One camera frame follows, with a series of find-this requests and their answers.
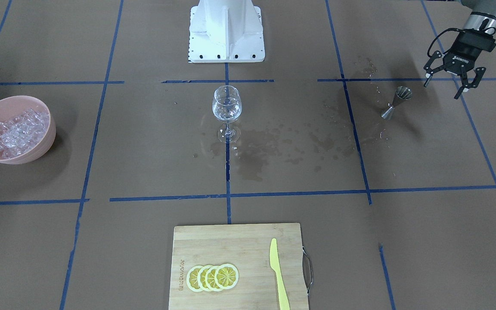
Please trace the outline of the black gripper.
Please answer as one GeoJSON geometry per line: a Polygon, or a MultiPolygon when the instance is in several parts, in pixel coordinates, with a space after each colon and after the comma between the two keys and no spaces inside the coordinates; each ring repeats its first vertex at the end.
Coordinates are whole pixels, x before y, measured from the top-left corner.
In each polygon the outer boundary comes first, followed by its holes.
{"type": "Polygon", "coordinates": [[[439,50],[433,52],[423,67],[425,70],[425,83],[424,87],[428,87],[433,75],[440,71],[446,70],[452,74],[459,74],[461,79],[461,87],[453,97],[459,99],[463,92],[472,88],[477,88],[486,72],[486,67],[478,67],[474,69],[474,65],[481,52],[492,52],[496,47],[496,40],[492,34],[475,29],[459,29],[452,46],[446,51],[441,53],[439,50]],[[441,65],[434,67],[433,63],[437,59],[443,59],[441,65]],[[474,69],[474,79],[472,82],[468,80],[467,72],[474,69]]]}

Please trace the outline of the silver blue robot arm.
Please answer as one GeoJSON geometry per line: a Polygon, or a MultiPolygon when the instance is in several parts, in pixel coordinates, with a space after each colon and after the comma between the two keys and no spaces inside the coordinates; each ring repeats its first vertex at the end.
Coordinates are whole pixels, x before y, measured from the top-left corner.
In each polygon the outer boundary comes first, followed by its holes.
{"type": "Polygon", "coordinates": [[[461,0],[463,6],[471,9],[470,16],[463,28],[449,28],[437,34],[431,42],[424,65],[425,83],[438,72],[445,71],[460,77],[461,86],[454,96],[458,99],[463,92],[477,88],[486,72],[486,67],[476,67],[476,61],[483,51],[492,52],[496,47],[496,0],[461,0]],[[431,48],[444,33],[457,33],[453,44],[447,51],[431,53],[431,48]]]}

